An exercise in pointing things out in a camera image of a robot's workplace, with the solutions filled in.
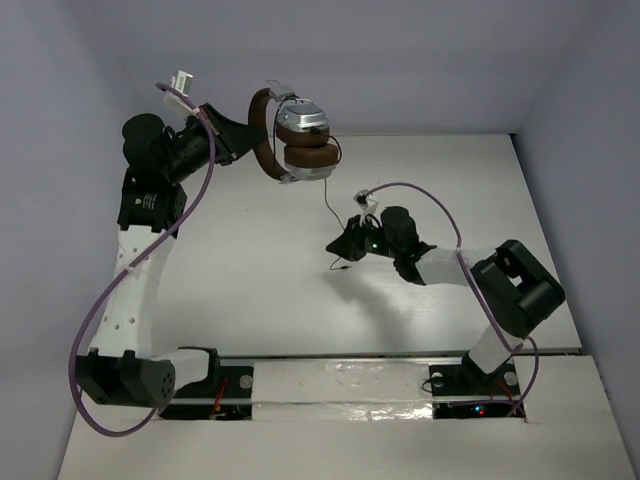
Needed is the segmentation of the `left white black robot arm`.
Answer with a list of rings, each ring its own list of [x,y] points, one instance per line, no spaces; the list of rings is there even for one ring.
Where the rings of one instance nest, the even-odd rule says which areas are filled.
[[[161,410],[174,395],[204,397],[222,382],[213,348],[153,353],[160,280],[189,204],[182,183],[203,166],[240,159],[267,135],[204,104],[180,131],[140,114],[123,125],[122,136],[128,168],[117,219],[117,284],[87,354],[75,359],[75,382],[97,404]]]

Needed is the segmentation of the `brown silver headphones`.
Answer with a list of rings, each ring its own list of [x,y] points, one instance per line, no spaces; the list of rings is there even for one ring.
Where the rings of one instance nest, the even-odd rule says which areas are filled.
[[[259,166],[281,184],[326,180],[340,162],[325,111],[277,80],[254,93],[247,123],[259,138],[251,147]]]

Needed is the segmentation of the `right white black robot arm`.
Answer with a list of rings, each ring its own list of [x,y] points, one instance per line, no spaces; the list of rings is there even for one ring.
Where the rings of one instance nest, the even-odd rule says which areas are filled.
[[[468,287],[489,325],[457,365],[434,367],[428,383],[435,395],[487,395],[532,332],[566,299],[555,277],[517,240],[492,250],[446,249],[420,239],[408,210],[392,206],[380,216],[356,215],[326,247],[348,262],[367,255],[391,259],[398,275],[419,286]]]

